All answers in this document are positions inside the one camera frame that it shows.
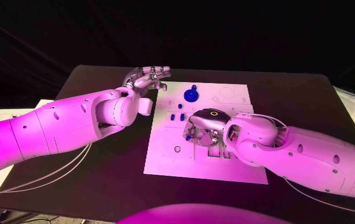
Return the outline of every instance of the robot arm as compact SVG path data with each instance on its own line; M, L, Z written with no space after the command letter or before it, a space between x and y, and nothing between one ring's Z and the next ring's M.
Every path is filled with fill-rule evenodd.
M226 150L249 166L313 190L355 197L355 145L295 127L277 128L265 116L203 109L188 118L183 137L200 146L222 139Z
M148 89L160 83L168 67L135 68L124 85L60 99L30 113L0 121L0 169L33 157L72 151L126 127L137 116L150 115Z

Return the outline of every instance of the black curtain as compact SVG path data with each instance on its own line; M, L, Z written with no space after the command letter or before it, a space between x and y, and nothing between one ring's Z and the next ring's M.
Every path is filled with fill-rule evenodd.
M0 0L0 106L53 99L80 64L318 73L353 91L352 8L352 0Z

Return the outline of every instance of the blue part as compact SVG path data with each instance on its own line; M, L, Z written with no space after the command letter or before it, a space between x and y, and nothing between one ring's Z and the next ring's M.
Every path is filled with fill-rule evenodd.
M191 88L184 92L183 98L190 103L197 100L196 85L191 85Z

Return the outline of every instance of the table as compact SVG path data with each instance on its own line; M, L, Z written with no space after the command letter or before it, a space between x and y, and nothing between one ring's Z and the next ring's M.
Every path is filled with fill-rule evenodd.
M116 88L129 70L77 66L56 99ZM353 122L323 75L171 69L165 80L246 84L255 113L355 144ZM157 91L151 91L145 97L155 101L155 96ZM152 115L138 115L129 127L92 144L85 160L64 178L36 190L0 194L0 208L118 221L152 207L194 202L238 207L294 223L355 221L355 213L308 199L269 171L268 185L144 175L151 122ZM18 163L1 189L50 173L79 151ZM295 186L320 200L355 209L353 198Z

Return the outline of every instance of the blue object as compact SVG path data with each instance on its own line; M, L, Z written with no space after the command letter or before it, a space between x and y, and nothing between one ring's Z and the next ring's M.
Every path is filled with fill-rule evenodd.
M183 98L190 103L197 100L196 85L191 85L191 88L184 92Z

